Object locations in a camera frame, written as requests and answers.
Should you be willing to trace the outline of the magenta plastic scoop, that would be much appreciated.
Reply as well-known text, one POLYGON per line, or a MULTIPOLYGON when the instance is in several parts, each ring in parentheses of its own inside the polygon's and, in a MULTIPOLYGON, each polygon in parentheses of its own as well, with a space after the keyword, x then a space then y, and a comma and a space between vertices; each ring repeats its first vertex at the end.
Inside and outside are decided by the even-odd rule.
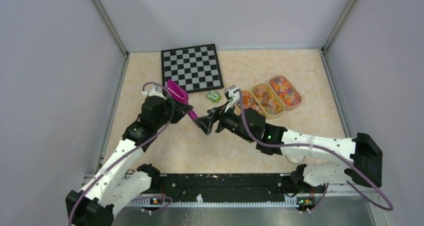
POLYGON ((179 103, 189 105, 189 95, 188 93, 180 87, 176 82, 171 79, 168 79, 166 82, 166 88, 170 92, 173 99, 179 103))

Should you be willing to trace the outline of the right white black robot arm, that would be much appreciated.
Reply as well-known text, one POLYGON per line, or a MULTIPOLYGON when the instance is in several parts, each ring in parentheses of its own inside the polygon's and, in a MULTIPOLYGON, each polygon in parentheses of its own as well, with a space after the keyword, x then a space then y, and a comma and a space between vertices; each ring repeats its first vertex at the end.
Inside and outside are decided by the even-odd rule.
POLYGON ((325 183, 353 181, 371 188, 382 186, 383 152, 373 138, 359 132, 356 137, 327 138, 296 132, 283 126, 266 123, 266 117, 248 108, 237 115, 233 109, 215 107, 195 124, 206 134, 218 123, 216 133, 228 130, 267 155, 305 156, 325 160, 324 164, 308 165, 293 178, 299 192, 325 183))

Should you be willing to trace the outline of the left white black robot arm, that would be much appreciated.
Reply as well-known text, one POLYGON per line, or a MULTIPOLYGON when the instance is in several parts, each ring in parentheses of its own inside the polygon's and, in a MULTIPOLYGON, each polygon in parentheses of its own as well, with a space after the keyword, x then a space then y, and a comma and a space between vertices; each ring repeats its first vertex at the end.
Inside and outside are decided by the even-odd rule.
POLYGON ((136 120, 124 131, 116 149, 79 191, 70 191, 65 198, 69 226, 110 226, 119 212, 136 195, 160 188, 156 169, 135 173, 121 182, 129 167, 140 158, 169 124, 176 124, 193 106, 171 97, 148 96, 136 120))

